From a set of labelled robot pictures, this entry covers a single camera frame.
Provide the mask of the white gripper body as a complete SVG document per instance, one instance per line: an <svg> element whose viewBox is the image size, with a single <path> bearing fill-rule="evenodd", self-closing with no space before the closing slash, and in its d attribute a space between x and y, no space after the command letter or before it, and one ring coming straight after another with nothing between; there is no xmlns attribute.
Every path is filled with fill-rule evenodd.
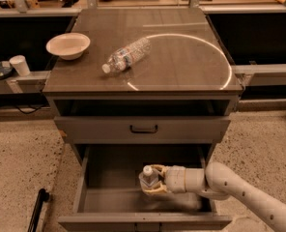
<svg viewBox="0 0 286 232"><path fill-rule="evenodd" d="M165 172L164 183L169 192L184 193L186 169L183 166L169 166Z"/></svg>

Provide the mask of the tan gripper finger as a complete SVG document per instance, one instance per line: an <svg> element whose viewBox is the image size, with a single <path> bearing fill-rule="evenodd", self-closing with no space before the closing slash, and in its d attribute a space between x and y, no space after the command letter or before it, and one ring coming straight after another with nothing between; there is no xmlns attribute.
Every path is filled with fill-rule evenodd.
<svg viewBox="0 0 286 232"><path fill-rule="evenodd" d="M142 188L142 191L147 195L161 195L167 192L167 186L161 181L158 181L151 187L142 185L141 188Z"/></svg>
<svg viewBox="0 0 286 232"><path fill-rule="evenodd" d="M168 170L168 167L161 164L152 164L152 176L160 176L161 178L164 178L166 175L166 172Z"/></svg>

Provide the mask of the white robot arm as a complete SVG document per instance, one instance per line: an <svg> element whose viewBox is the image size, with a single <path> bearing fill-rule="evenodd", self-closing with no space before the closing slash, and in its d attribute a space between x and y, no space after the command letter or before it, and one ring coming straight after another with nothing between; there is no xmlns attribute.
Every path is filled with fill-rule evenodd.
<svg viewBox="0 0 286 232"><path fill-rule="evenodd" d="M257 189L220 162L210 162L205 168L146 165L139 181L147 195L193 192L214 200L233 196L272 230L286 232L286 204Z"/></svg>

